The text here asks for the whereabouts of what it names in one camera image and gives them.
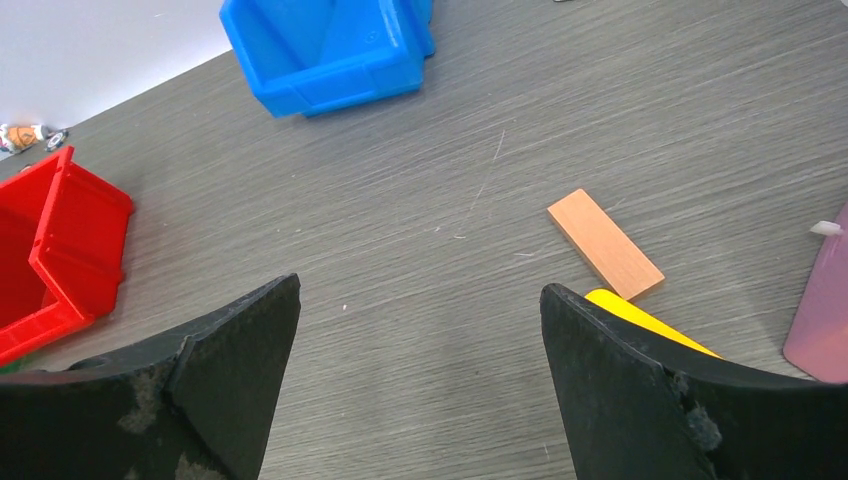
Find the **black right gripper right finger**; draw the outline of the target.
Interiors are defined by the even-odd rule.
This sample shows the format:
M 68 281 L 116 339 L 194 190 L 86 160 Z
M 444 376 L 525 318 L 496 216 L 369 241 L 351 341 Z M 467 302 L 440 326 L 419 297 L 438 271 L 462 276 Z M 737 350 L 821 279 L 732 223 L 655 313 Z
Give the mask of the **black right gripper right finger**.
M 559 284 L 541 332 L 581 479 L 843 479 L 847 388 L 700 353 Z

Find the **wooden block near right arm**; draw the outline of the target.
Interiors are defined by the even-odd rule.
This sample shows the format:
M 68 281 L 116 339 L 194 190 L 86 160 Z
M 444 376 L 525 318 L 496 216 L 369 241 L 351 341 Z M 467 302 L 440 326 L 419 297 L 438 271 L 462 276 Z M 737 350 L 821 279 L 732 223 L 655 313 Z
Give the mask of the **wooden block near right arm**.
M 583 189 L 547 208 L 552 222 L 604 284 L 625 300 L 659 286 L 665 276 Z

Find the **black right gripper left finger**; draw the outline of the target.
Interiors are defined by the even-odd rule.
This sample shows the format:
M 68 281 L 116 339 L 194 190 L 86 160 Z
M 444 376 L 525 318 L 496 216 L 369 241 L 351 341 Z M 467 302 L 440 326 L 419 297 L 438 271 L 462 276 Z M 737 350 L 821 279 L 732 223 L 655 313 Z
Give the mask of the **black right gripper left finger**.
M 255 479 L 295 338 L 296 275 L 61 371 L 1 379 L 5 479 Z

